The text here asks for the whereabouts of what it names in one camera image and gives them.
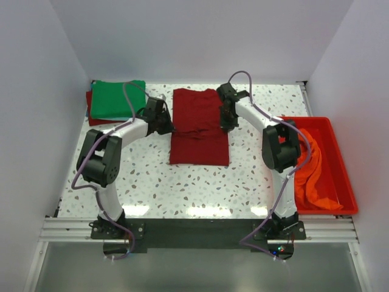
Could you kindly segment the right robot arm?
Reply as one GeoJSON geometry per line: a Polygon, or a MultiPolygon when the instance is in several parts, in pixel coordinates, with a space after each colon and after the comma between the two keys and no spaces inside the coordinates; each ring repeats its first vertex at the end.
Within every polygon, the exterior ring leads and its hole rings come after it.
{"type": "Polygon", "coordinates": [[[230,83],[220,85],[216,92],[222,102],[219,112],[224,132],[234,130],[239,118],[261,132],[261,155],[271,171],[276,197],[268,216],[254,231],[283,234],[298,224],[294,176],[301,150],[297,126],[292,120],[275,117],[254,105],[249,92],[237,91],[230,83]]]}

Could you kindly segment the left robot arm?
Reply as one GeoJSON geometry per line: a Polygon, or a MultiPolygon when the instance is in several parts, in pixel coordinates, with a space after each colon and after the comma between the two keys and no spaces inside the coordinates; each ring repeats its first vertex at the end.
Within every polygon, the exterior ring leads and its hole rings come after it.
{"type": "Polygon", "coordinates": [[[153,133],[164,135],[173,131],[166,97],[162,94],[148,98],[145,107],[138,110],[129,121],[110,130],[89,130],[86,133],[71,188],[90,188],[95,192],[99,215],[91,223],[93,232],[112,239],[134,241],[135,237],[126,225],[125,211],[115,186],[122,150],[153,133]]]}

